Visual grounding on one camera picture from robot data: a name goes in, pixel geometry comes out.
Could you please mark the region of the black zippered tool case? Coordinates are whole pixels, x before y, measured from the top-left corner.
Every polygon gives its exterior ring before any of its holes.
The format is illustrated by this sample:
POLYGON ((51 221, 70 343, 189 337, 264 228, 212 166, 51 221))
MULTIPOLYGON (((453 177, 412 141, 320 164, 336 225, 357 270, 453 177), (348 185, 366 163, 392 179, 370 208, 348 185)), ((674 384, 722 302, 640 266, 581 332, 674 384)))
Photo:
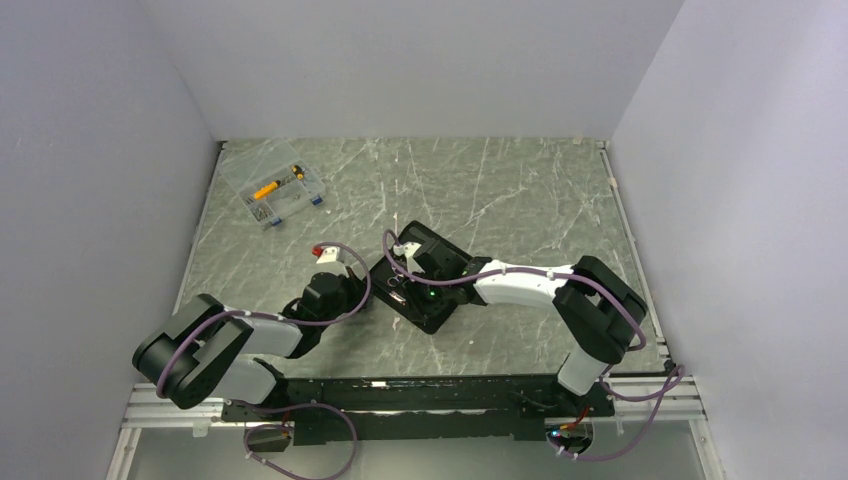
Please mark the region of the black zippered tool case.
MULTIPOLYGON (((416 249, 412 263, 406 255, 392 252, 390 258, 413 275, 431 281, 447 281, 465 275, 472 256, 419 221, 408 223, 398 235, 401 244, 416 249)), ((400 316, 428 335, 435 334, 459 306, 447 287, 414 281, 396 272, 389 258, 382 257, 369 270, 372 293, 400 316)))

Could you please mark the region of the silver hair cutting scissors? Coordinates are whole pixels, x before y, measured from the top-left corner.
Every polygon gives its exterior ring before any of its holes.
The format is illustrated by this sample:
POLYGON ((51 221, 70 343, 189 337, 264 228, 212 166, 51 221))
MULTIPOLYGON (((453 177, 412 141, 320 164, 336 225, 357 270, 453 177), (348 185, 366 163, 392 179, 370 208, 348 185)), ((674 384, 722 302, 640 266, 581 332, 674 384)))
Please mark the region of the silver hair cutting scissors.
POLYGON ((407 278, 401 275, 393 275, 386 279, 387 287, 392 290, 403 290, 407 278))

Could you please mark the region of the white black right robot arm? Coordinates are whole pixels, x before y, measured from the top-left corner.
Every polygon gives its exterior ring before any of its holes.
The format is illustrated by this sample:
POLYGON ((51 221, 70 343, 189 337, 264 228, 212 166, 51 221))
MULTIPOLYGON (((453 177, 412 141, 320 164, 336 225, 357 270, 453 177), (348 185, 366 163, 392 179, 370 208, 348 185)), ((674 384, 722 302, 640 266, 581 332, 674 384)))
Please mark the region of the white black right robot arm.
POLYGON ((387 230, 384 258, 406 279, 439 291, 463 305, 519 305, 556 313, 576 346, 566 354, 551 388, 557 411, 574 415, 585 407, 590 390, 629 351, 645 347, 641 322, 648 313, 644 300, 602 261, 584 256, 575 265, 533 267, 475 257, 445 280, 421 276, 416 259, 422 247, 401 244, 387 230))

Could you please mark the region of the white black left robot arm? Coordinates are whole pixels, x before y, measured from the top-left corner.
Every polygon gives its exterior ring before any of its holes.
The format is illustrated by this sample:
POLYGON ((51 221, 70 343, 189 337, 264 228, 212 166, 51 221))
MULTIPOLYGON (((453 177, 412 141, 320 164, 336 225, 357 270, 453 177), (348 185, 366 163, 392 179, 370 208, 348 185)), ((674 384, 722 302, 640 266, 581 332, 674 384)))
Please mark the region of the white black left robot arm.
POLYGON ((287 406, 284 375, 266 356, 298 359, 313 350, 328 326, 366 306, 368 278, 351 268, 319 272, 279 313, 226 307, 199 294, 137 347, 133 367, 178 408, 208 398, 245 401, 264 420, 287 406))

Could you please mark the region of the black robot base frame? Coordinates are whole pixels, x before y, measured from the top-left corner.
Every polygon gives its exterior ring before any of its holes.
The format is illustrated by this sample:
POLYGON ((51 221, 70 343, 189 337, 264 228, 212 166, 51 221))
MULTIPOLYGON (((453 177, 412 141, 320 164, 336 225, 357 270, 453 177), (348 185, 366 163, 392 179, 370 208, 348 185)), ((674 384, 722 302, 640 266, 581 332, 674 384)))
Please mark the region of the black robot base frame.
POLYGON ((232 403, 227 423, 292 422, 297 446, 347 440, 509 437, 542 441, 560 422, 586 424, 615 413, 593 386, 578 397, 552 374, 298 379, 259 409, 232 403))

